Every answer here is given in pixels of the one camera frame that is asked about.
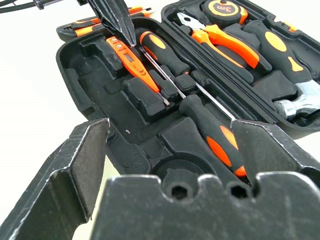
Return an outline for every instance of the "hammer head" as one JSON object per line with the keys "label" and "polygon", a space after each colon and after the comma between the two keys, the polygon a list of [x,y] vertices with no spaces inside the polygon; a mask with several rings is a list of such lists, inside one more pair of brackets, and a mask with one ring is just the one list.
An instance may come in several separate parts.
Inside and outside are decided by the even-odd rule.
{"label": "hammer head", "polygon": [[279,100],[274,105],[279,114],[287,120],[296,115],[309,115],[320,109],[320,85],[314,80],[296,83],[298,97],[294,101]]}

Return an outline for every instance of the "white surface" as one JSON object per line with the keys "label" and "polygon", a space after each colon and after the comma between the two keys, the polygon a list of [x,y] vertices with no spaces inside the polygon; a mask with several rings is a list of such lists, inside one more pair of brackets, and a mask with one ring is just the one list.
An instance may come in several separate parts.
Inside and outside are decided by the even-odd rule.
{"label": "white surface", "polygon": [[[129,7],[152,7],[157,20],[162,7],[171,2],[126,1]],[[294,0],[254,2],[320,41],[317,0],[309,0],[305,8]],[[34,7],[0,14],[0,224],[46,158],[76,125],[86,121],[57,67],[56,52],[63,41],[56,27],[91,16],[91,8],[80,7],[76,0],[64,0],[41,11]],[[320,160],[319,138],[320,133],[315,133],[297,142]]]}

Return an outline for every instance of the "tape measure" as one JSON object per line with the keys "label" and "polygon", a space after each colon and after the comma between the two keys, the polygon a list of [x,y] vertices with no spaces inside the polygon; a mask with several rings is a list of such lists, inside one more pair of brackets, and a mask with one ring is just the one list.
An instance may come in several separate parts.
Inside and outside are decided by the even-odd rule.
{"label": "tape measure", "polygon": [[203,12],[212,24],[217,24],[220,28],[243,24],[248,17],[247,10],[227,0],[208,0],[203,5]]}

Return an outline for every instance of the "tool case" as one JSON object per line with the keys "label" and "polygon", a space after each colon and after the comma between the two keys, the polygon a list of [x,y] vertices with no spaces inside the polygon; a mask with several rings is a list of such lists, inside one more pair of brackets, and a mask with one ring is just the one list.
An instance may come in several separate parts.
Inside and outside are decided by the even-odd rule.
{"label": "tool case", "polygon": [[[191,78],[187,74],[175,77],[166,66],[161,66],[162,69],[170,74],[184,93],[197,94],[203,105],[225,126],[230,125],[230,120],[195,88],[193,80],[210,92],[236,119],[277,125],[296,136],[319,131],[319,111],[308,118],[299,116],[287,121],[277,113],[272,97],[267,99],[263,95],[268,93],[265,88],[276,89],[277,86],[254,86],[263,78],[270,83],[276,82],[282,77],[279,71],[261,76],[252,70],[255,79],[251,86],[188,34],[191,29],[181,26],[177,13],[190,14],[186,8],[200,11],[203,2],[181,0],[166,6],[161,13],[162,23],[146,17],[132,19],[137,37],[144,31],[160,36],[180,60],[191,67]],[[300,30],[292,32],[292,28],[282,22],[274,22],[273,14],[248,0],[233,2],[248,11],[250,20],[263,20],[280,36],[319,83],[320,44],[317,41]],[[193,182],[205,173],[217,175],[224,184],[230,180],[238,181],[210,151],[191,118],[178,111],[181,99],[177,90],[164,81],[136,47],[134,52],[160,86],[161,94],[170,101],[170,105],[165,106],[161,97],[126,70],[106,43],[111,36],[107,29],[100,29],[71,39],[58,50],[56,59],[78,110],[88,120],[110,118],[107,156],[119,173],[153,174],[164,180],[170,171],[183,169],[185,172],[181,174]]]}

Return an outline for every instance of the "black cable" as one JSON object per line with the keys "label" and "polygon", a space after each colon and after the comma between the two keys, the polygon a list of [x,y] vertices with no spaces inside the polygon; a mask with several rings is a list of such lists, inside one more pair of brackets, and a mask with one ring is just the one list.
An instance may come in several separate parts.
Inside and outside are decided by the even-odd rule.
{"label": "black cable", "polygon": [[16,6],[1,7],[0,8],[0,14],[5,14],[5,13],[9,13],[9,12],[28,9],[28,8],[32,8],[32,7],[35,7],[35,6],[36,5],[35,5],[34,2],[29,2],[29,3],[25,3],[25,4],[16,5]]}
{"label": "black cable", "polygon": [[8,5],[8,4],[13,4],[15,1],[17,1],[17,0],[4,0],[4,1],[0,1],[0,7],[3,7],[3,6]]}

